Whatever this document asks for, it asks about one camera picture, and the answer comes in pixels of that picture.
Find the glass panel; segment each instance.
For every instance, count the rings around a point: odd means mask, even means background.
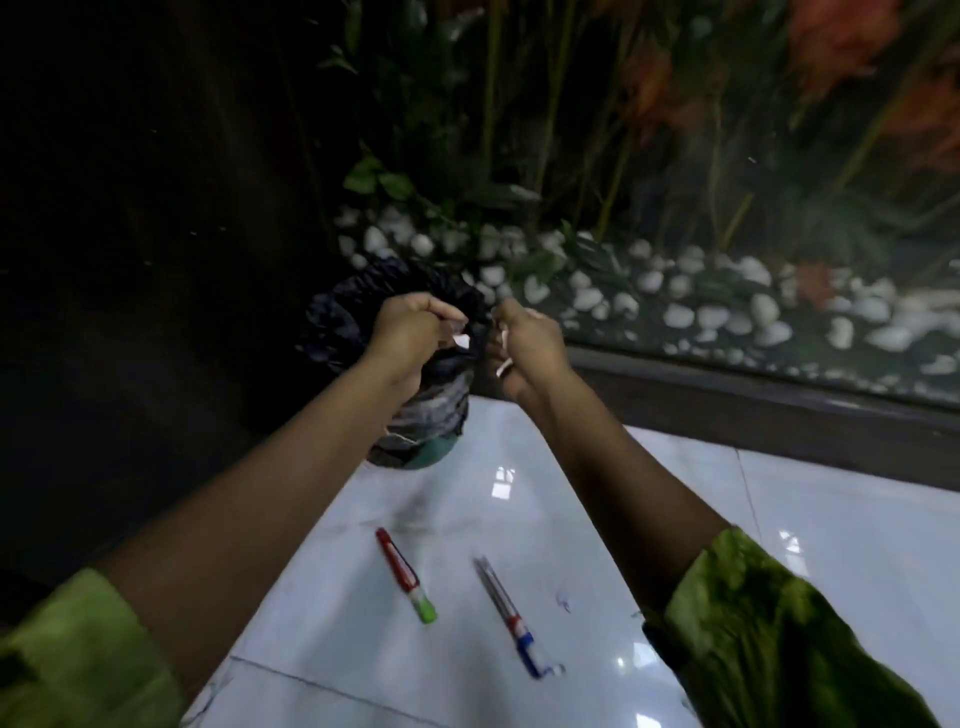
[[[568,339],[960,402],[960,3],[347,0],[340,248]]]

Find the green sleeve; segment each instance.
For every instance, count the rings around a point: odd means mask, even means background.
[[[180,688],[109,582],[82,571],[0,640],[4,728],[170,728]]]
[[[645,616],[707,727],[937,725],[823,595],[738,528],[697,557],[662,614]]]

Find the garbage bag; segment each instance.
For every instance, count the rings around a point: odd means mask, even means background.
[[[383,302],[427,291],[466,314],[469,348],[437,351],[423,366],[420,390],[396,414],[368,459],[393,468],[418,468],[443,457],[463,431],[473,364],[482,355],[490,317],[483,296],[459,276],[416,261],[391,257],[313,298],[300,350],[321,386],[355,364],[370,343]]]

